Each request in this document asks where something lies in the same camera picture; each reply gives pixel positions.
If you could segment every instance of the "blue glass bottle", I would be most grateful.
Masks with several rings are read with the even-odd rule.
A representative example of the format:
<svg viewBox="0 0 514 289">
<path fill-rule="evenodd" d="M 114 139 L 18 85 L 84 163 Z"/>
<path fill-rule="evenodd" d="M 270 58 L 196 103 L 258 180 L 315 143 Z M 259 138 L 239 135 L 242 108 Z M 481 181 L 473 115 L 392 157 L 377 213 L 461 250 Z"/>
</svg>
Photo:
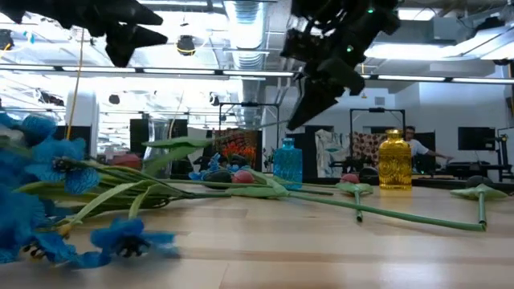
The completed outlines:
<svg viewBox="0 0 514 289">
<path fill-rule="evenodd" d="M 285 181 L 301 183 L 303 178 L 302 150 L 295 149 L 295 140 L 282 139 L 282 148 L 275 151 L 273 161 L 273 175 Z M 285 185 L 287 189 L 299 189 L 301 184 Z"/>
</svg>

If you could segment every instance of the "glass bottle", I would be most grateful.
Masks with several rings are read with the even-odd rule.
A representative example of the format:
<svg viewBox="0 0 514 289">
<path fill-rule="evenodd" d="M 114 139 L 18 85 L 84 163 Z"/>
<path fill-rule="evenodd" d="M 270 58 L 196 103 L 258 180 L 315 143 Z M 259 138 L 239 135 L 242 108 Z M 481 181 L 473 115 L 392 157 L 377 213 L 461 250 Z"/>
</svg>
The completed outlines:
<svg viewBox="0 0 514 289">
<path fill-rule="evenodd" d="M 295 148 L 295 140 L 282 139 L 282 148 L 277 149 L 273 161 L 273 175 L 285 181 L 301 183 L 303 179 L 302 150 Z M 301 184 L 285 185 L 287 189 L 299 189 Z"/>
<path fill-rule="evenodd" d="M 402 130 L 387 130 L 387 140 L 378 148 L 378 177 L 381 189 L 412 189 L 412 157 Z"/>
</svg>

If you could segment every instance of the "computer screen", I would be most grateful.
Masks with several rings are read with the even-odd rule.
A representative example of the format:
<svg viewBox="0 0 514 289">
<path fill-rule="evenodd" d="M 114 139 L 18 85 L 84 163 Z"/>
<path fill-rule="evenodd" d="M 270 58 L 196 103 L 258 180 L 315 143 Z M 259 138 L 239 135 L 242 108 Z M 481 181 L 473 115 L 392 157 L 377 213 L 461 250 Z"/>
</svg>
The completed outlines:
<svg viewBox="0 0 514 289">
<path fill-rule="evenodd" d="M 495 128 L 460 127 L 459 150 L 492 151 L 496 149 Z"/>
</svg>

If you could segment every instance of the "wooden table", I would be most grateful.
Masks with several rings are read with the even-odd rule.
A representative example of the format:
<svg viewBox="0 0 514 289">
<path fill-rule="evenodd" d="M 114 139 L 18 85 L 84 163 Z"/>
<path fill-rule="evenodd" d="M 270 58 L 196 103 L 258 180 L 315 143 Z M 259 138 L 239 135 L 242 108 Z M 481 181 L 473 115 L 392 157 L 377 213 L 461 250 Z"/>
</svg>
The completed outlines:
<svg viewBox="0 0 514 289">
<path fill-rule="evenodd" d="M 205 191 L 189 187 L 192 191 Z M 337 195 L 334 198 L 345 199 Z M 363 203 L 388 210 L 476 222 L 476 202 L 447 191 L 380 192 Z M 71 242 L 91 249 L 88 231 Z M 144 212 L 149 230 L 177 232 L 182 259 L 118 260 L 95 270 L 65 271 L 38 263 L 0 267 L 2 288 L 91 289 L 511 289 L 514 201 L 487 204 L 487 233 L 421 225 L 301 200 L 233 197 L 180 201 Z"/>
</svg>

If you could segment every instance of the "person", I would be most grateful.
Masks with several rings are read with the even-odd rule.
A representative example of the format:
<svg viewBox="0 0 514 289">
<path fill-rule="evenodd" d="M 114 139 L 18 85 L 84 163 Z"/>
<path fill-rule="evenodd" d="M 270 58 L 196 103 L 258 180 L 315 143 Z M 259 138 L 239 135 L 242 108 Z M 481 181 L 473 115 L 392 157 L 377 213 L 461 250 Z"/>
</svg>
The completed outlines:
<svg viewBox="0 0 514 289">
<path fill-rule="evenodd" d="M 431 151 L 427 149 L 423 144 L 421 144 L 418 140 L 414 139 L 414 134 L 416 133 L 416 128 L 409 125 L 405 127 L 405 141 L 410 145 L 411 156 L 415 157 L 416 155 L 428 155 L 432 157 L 441 157 L 443 159 L 452 160 L 453 157 L 445 156 L 440 153 Z"/>
</svg>

